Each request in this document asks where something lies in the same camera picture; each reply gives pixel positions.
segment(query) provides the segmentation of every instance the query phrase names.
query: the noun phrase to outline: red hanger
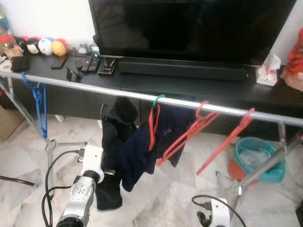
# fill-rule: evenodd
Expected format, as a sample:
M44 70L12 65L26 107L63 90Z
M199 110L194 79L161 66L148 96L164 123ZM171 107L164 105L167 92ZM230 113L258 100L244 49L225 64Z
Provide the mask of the red hanger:
M200 131L206 128L210 123L212 123L220 114L219 113L209 113L207 116L201 116L200 112L204 104L208 104L208 101L201 103L196 111L196 120L190 126L190 128L183 133L163 154L162 158L157 161L157 166L160 166L163 162L173 156L181 147L183 147L191 138L196 136Z
M226 140L217 148L217 150L204 162L201 168L198 169L197 175L199 175L217 156L221 153L231 141L238 136L251 122L250 115L255 111L255 108L251 108L242 118L240 124L231 132Z

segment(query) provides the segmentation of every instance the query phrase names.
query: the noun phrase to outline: clothes drying rack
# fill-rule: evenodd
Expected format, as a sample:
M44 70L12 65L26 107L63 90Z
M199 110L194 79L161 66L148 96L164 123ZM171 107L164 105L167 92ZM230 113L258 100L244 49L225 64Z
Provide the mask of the clothes drying rack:
M13 90L13 83L12 79L22 79L21 75L14 72L0 72L0 87L2 90L6 93L6 95L9 97L9 99L12 101L12 103L16 106L16 108L21 112L21 114L25 117L27 122L32 125L35 130L40 134L40 129L38 124L35 122L35 120L32 118L32 116L29 114L29 112L26 110L26 108L22 105L22 103L18 100L16 95L14 94ZM81 83L75 83L70 81L64 81L64 80L58 80L58 79L51 79L51 78L43 78L38 76L32 76L27 75L27 80L33 81L33 82L40 82L45 83L49 85L55 85L65 88L72 88L82 91L89 91L99 94L105 94L105 95L112 95L112 96L123 96L128 98L136 98L141 99L145 101L151 101L153 102L157 96L152 95L146 95L141 93L135 93L135 92L129 92L129 91L122 91L122 90L116 90L116 89L110 89L105 87L97 87L92 85L85 85ZM179 106L179 107L185 107L185 108L191 108L191 109L197 109L200 106L200 103L197 102L191 102L191 101L184 101L184 100L178 100L173 98L160 98L158 100L158 103L165 104L165 105L172 105L172 106ZM218 105L211 105L211 104L205 104L203 105L203 108L201 111L207 111L207 112L215 112L230 116L237 116L237 117L243 117L248 110L243 109L237 109L237 108L230 108L230 107L224 107L224 106L218 106ZM296 135L294 140L289 144L289 146L286 145L286 132L285 132L285 125L293 125L293 126L299 126L303 127L303 119L300 118L294 118L289 116L283 116L283 115L277 115L277 114L270 114L270 113L262 113L262 112L253 112L250 115L250 118L260 121L266 121L266 122L274 122L278 124L279 128L279 137L280 137L280 148L279 151L272 156L267 162L265 162L262 166L260 166L258 169L256 169L253 173L249 174L245 179L242 181L236 180L233 182L233 184L229 187L230 192L228 193L229 196L227 198L228 202L235 208L238 199L243 195L243 188L247 187L251 182L258 179L260 175L265 173L267 170L272 168L276 163L278 163L281 159L285 157L289 152L291 152L296 145L299 143L303 143L303 132L300 132ZM45 139L46 142L46 152L48 154L48 165L50 165L53 161L53 150L56 148L56 146L73 146L73 145L84 145L85 143L65 143L60 144L57 143L55 140L49 140L48 138ZM53 178L51 178L49 182L50 186L53 185Z

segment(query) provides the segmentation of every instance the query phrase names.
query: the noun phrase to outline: dark cloth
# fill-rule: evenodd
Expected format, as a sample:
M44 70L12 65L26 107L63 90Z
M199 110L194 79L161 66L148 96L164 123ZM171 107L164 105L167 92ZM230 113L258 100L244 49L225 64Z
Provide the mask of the dark cloth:
M127 98L117 98L113 109L102 119L102 161L101 169L114 170L115 175L105 174L96 185L98 210L113 210L122 206L120 182L122 172L118 168L117 155L123 143L136 130L133 121L138 116L135 106Z
M122 186L128 192L144 172L154 172L157 158L163 155L195 119L194 111L188 108L166 105L158 105L157 110L152 109L150 116L153 117L144 122L118 152ZM182 151L183 148L169 159L174 167L178 164Z

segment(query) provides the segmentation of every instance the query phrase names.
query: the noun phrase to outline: television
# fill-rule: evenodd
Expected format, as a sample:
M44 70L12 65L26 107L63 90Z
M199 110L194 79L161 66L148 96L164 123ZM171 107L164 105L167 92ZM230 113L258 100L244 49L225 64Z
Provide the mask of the television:
M89 0L102 55L262 65L296 0Z

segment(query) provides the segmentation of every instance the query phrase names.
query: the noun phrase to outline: white tile floor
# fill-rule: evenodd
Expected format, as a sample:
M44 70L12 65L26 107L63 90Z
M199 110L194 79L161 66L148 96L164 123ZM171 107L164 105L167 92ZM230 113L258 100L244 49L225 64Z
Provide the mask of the white tile floor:
M88 141L100 146L102 131L97 121L67 117L59 123L49 116L49 137L61 142ZM223 188L215 175L227 174L227 164L233 147L222 152L198 177L196 170L224 140L224 136L200 133L185 147L179 164L169 162L156 168L153 175L143 174L131 192L121 190L123 206L115 211L99 212L94 202L89 227L166 227L200 226L196 217L199 207L191 203L197 194L221 196ZM34 181L39 186L0 181L0 227L41 227L41 199L47 170L45 144L33 129L25 128L7 141L0 141L0 175ZM69 148L58 149L54 156ZM295 207L303 198L303 151L287 157L288 174L280 184L258 183L248 188L240 214L248 227L299 227ZM81 164L73 154L59 159L54 166L55 185L70 185L80 172ZM54 223L66 203L68 190L57 190L52 200ZM238 221L233 226L241 226Z

